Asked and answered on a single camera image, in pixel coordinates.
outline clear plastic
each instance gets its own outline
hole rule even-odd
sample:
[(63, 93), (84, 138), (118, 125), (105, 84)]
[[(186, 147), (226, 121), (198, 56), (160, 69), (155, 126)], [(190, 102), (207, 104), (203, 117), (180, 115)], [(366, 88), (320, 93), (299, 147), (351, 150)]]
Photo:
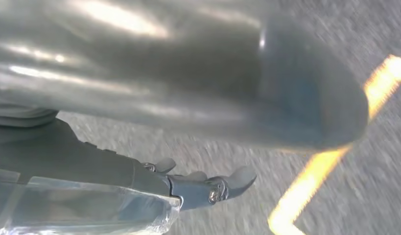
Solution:
[(0, 235), (159, 235), (177, 219), (180, 200), (129, 188), (0, 171)]

